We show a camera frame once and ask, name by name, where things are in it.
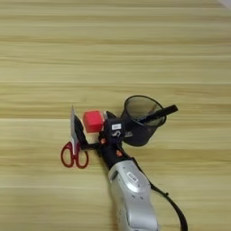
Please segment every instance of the wooden table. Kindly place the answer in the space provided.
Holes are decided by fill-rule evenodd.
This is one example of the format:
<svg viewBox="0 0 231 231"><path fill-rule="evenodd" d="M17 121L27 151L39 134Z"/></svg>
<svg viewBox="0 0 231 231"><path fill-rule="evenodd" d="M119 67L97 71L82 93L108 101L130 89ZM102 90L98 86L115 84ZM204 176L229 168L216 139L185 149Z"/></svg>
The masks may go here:
<svg viewBox="0 0 231 231"><path fill-rule="evenodd" d="M215 0L0 0L0 230L117 230L106 168L66 169L69 111L176 104L125 149L193 231L231 228L231 12ZM171 206L152 203L163 231Z"/></svg>

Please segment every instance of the red cube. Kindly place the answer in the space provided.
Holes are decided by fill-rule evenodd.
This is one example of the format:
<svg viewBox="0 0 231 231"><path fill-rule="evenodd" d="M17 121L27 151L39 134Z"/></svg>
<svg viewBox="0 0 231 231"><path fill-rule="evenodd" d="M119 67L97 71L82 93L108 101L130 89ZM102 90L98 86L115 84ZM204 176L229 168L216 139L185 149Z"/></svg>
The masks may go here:
<svg viewBox="0 0 231 231"><path fill-rule="evenodd" d="M104 124L103 116L99 111L89 111L83 115L83 124L87 133L99 133Z"/></svg>

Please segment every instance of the black cable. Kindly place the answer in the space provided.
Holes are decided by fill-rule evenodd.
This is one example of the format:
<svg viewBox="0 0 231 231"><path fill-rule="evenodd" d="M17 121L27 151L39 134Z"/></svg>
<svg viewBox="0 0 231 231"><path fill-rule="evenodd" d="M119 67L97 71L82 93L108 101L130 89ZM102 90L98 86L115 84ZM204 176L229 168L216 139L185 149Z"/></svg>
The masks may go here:
<svg viewBox="0 0 231 231"><path fill-rule="evenodd" d="M134 157L131 158L131 160L134 161L135 165L137 166L137 168L139 169L140 172L142 172L144 175L145 173L143 172L143 170L141 169L141 167L139 166L138 162L136 161L136 159ZM175 209L179 220L180 220L180 230L181 231L188 231L188 224L187 224L187 220L183 214L183 212L180 210L180 208L177 206L177 204L169 197L169 193L168 192L163 192L162 190L160 190L159 188L157 188L156 186L154 186L151 182L151 189L160 193L163 197L165 197L170 204L172 205L172 207Z"/></svg>

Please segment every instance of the red scissors handle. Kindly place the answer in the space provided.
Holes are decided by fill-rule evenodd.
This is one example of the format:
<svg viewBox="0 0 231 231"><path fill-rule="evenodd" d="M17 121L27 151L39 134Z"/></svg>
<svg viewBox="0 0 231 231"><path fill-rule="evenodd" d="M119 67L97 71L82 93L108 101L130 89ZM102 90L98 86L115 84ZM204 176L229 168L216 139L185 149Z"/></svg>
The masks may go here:
<svg viewBox="0 0 231 231"><path fill-rule="evenodd" d="M65 151L66 150L69 150L69 155L70 155L70 163L66 163L65 160L64 160L64 155L65 155ZM76 166L80 169L85 169L87 166L88 166L88 163L89 163L89 156L88 156L88 152L87 151L84 151L85 155L86 155L86 162L81 165L79 163L79 152L80 152L80 145L79 143L77 144L77 147L76 147L76 154L74 154L74 151L73 151L73 146L72 146L72 142L68 142L61 150L61 162L62 164L67 167L67 168L71 168L73 167L74 165L74 161L76 161Z"/></svg>

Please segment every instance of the black cup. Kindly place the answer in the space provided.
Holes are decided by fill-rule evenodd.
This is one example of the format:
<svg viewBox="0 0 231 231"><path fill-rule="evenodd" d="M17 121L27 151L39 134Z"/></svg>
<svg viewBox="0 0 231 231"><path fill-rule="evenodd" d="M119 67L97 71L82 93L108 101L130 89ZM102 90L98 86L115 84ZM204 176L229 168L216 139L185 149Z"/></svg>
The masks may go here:
<svg viewBox="0 0 231 231"><path fill-rule="evenodd" d="M162 105L146 96L132 96L125 101L125 109L121 118L125 120L126 137L124 142L132 146L146 145L156 129L163 125L166 116L142 124L139 119L146 117L160 109Z"/></svg>

